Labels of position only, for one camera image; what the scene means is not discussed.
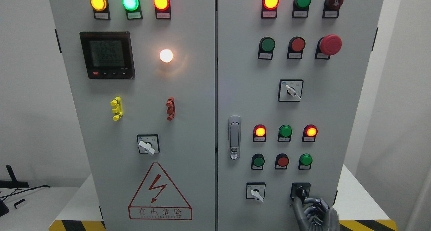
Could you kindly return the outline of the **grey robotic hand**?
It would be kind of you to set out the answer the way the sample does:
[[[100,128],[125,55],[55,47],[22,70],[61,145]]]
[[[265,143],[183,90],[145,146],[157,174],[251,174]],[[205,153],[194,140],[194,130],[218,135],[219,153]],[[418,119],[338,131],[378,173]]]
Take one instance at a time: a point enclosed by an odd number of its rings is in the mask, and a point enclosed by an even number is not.
[[[295,197],[293,211],[300,231],[339,231],[337,211],[324,199]]]

